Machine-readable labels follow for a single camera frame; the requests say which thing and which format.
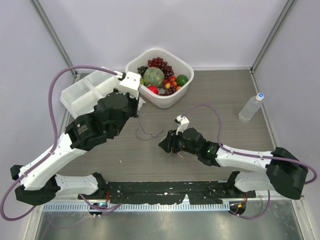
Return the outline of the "cherries cluster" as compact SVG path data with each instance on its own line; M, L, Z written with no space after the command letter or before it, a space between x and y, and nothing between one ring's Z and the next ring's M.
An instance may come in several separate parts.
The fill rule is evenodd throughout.
M169 79L164 80L162 87L158 89L158 95L170 96L181 88L182 86L177 83L177 77L173 75Z

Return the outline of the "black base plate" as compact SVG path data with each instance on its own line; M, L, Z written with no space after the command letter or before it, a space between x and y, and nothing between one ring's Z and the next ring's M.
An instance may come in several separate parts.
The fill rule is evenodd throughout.
M220 204L223 199L253 199L256 192L246 193L220 181L136 181L109 182L99 196L84 195L87 200L106 200L112 204L173 205L188 197L192 205Z

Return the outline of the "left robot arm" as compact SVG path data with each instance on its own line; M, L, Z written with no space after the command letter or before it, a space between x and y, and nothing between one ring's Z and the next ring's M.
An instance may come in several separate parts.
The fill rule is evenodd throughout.
M22 178L14 192L19 202L39 206L58 196L83 195L100 200L106 196L108 185L100 173L87 176L59 175L72 160L94 147L118 136L129 118L138 117L139 98L117 90L98 100L94 110L78 116L58 138L55 150L48 149L47 156L27 164L11 167L13 180Z

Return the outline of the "red grapes bunch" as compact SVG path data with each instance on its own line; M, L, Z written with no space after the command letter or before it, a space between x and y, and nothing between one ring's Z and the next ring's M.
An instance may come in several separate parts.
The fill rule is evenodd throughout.
M156 57L147 61L148 67L155 67L162 71L165 79L170 79L175 75L173 67L161 57Z

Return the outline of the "green lime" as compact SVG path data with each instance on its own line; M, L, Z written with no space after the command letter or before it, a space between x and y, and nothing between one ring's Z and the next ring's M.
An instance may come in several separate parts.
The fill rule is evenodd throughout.
M176 77L176 83L178 86L184 86L189 81L188 77L184 74L180 74Z

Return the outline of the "dark grapes bunch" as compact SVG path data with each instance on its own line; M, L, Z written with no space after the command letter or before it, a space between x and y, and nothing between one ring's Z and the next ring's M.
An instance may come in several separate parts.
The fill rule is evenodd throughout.
M138 74L140 74L143 77L148 68L149 68L148 66L140 66L140 67L138 67L137 68Z

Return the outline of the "white compartment tray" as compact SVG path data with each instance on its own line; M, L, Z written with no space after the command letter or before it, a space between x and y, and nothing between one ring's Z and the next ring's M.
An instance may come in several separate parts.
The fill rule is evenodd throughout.
M125 94L118 90L126 72L88 65L73 68L93 72L61 92L60 101L72 117L90 114L102 121L130 118L124 113L128 100ZM143 100L139 100L139 110L144 103Z

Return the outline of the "red apple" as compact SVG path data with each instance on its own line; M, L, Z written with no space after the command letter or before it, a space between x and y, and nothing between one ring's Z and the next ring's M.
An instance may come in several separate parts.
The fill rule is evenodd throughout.
M152 93L158 95L159 94L159 90L156 86L150 85L147 87Z

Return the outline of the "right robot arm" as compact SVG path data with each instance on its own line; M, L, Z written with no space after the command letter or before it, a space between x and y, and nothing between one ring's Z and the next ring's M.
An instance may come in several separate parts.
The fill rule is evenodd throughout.
M298 200L308 174L307 167L300 165L285 148L264 152L236 149L206 140L195 128L183 132L169 130L158 146L166 153L183 151L195 155L207 166L243 169L244 172L232 173L225 186L226 193L233 198L249 191L276 191Z

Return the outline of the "white fruit basket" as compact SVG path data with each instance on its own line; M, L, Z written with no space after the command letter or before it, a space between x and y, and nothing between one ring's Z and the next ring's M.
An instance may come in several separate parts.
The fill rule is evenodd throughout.
M182 98L195 75L190 65L162 48L146 50L125 70L141 76L139 92L161 109L170 108Z

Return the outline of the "green melon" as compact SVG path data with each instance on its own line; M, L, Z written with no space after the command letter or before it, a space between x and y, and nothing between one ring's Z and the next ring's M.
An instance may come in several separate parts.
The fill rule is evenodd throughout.
M159 68L150 67L145 71L143 80L146 86L160 87L164 83L165 76Z

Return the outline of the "clear water bottle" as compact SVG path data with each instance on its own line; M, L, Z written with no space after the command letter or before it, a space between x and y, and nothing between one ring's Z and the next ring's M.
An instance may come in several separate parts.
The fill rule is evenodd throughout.
M259 92L256 96L251 97L238 114L238 119L242 123L247 123L262 107L265 95Z

